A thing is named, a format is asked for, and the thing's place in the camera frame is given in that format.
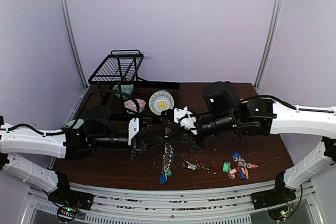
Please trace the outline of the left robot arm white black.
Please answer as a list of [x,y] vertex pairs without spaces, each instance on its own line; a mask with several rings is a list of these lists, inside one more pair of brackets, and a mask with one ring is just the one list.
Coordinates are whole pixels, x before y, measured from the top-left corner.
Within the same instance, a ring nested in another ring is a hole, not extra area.
[[46,192],[49,201],[58,207],[90,210],[93,194],[72,190],[68,176],[43,168],[23,157],[38,154],[58,159],[81,160],[92,157],[94,151],[130,150],[131,158],[163,142],[150,136],[150,118],[135,115],[126,132],[118,131],[111,122],[111,111],[96,106],[61,130],[39,131],[28,124],[10,125],[1,121],[1,172],[35,185]]

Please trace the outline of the silver key with black head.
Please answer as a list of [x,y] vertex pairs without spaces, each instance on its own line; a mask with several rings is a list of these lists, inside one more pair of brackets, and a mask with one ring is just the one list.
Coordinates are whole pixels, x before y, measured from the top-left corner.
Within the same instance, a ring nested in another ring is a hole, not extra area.
[[185,168],[189,170],[197,170],[197,165],[192,164],[189,161],[185,161]]

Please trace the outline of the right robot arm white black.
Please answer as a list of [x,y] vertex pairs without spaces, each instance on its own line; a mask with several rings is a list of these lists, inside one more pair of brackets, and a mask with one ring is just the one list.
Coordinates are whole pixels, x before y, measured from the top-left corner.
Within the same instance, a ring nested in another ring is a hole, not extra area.
[[298,164],[280,172],[273,189],[251,195],[254,209],[284,204],[296,198],[296,189],[327,165],[335,165],[335,107],[292,105],[271,95],[240,99],[233,84],[218,81],[202,90],[208,111],[197,114],[188,107],[161,113],[163,123],[191,132],[203,143],[212,135],[234,132],[238,136],[306,134],[320,136],[317,146]]

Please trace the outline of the black keyring disc with rings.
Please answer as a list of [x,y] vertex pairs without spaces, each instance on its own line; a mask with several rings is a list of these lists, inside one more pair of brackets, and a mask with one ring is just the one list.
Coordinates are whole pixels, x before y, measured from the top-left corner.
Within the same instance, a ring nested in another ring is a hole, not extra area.
[[[166,127],[164,138],[166,138],[166,135],[170,132],[171,132],[171,129]],[[170,142],[166,141],[164,143],[162,173],[165,173],[167,175],[169,169],[171,169],[171,165],[173,163],[173,157],[174,157],[174,149],[171,146]]]

